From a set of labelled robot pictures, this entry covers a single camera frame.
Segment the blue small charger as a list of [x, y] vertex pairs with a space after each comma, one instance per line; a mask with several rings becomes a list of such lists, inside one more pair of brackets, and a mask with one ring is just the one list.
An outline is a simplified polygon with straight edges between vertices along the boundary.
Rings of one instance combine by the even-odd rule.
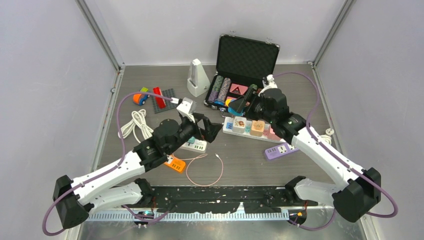
[[245, 108], [241, 108], [240, 111], [237, 111], [237, 109], [234, 109], [232, 107], [228, 107], [227, 111], [233, 116], [241, 117], [244, 115]]

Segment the teal plug adapter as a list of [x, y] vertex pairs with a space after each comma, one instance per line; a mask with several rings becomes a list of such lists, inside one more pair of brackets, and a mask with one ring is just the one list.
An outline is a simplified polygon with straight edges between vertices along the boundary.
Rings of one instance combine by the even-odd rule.
[[187, 141], [187, 143], [188, 143], [188, 144], [194, 144], [194, 143], [195, 143], [195, 141], [196, 141], [196, 138], [193, 136], [193, 137], [191, 137], [191, 138]]

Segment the white cube socket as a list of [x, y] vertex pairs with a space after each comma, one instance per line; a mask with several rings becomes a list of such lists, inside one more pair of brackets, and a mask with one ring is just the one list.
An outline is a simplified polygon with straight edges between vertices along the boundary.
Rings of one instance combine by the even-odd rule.
[[232, 131], [234, 133], [243, 134], [246, 131], [247, 119], [242, 116], [235, 116], [232, 123]]

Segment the orange cube socket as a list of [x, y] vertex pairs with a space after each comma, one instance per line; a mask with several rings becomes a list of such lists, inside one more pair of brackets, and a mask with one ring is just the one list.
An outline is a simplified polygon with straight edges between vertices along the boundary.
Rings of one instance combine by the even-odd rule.
[[265, 122], [262, 120], [253, 120], [250, 127], [250, 135], [261, 137], [265, 129]]

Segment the purple power strip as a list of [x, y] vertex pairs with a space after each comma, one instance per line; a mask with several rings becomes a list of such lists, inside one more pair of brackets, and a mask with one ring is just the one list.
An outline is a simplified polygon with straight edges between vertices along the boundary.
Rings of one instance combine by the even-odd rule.
[[264, 151], [264, 154], [268, 161], [274, 161], [283, 156], [292, 154], [296, 152], [297, 150], [298, 149], [294, 147], [293, 145], [290, 145], [288, 143], [283, 143], [283, 144], [266, 149]]

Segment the pink cube socket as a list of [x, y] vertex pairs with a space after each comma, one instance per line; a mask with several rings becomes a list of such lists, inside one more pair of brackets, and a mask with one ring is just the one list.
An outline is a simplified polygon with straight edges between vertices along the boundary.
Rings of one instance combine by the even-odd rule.
[[270, 139], [270, 140], [275, 140], [275, 141], [281, 140], [281, 138], [276, 135], [276, 133], [274, 132], [274, 130], [271, 127], [268, 129], [267, 138]]

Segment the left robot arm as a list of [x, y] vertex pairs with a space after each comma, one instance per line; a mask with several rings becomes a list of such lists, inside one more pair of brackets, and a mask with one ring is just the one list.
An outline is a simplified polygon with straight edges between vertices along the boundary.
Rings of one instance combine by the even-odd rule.
[[223, 127], [201, 113], [181, 116], [180, 119], [181, 122], [163, 120], [151, 137], [105, 167], [73, 179], [68, 175], [59, 177], [52, 199], [62, 228], [76, 227], [104, 208], [133, 204], [148, 207], [154, 197], [145, 179], [138, 178], [127, 188], [117, 184], [166, 163], [168, 157], [190, 138], [212, 143]]

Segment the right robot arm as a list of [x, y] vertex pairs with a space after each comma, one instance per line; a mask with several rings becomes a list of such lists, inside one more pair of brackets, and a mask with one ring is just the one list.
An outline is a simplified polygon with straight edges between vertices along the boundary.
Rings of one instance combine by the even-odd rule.
[[229, 103], [228, 110], [269, 123], [279, 138], [306, 154], [333, 180], [327, 184], [303, 176], [294, 178], [285, 192], [291, 205], [312, 200], [334, 207], [342, 218], [355, 223], [381, 201], [381, 174], [373, 167], [364, 169], [355, 164], [323, 140], [301, 115], [290, 111], [280, 89], [258, 93], [250, 86], [245, 95]]

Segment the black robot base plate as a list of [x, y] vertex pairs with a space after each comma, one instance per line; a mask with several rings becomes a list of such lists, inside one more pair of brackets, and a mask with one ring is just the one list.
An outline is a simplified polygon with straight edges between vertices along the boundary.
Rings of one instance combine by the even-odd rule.
[[283, 207], [315, 207], [282, 186], [155, 186], [144, 206], [160, 213], [234, 213], [243, 207], [248, 214], [277, 213]]

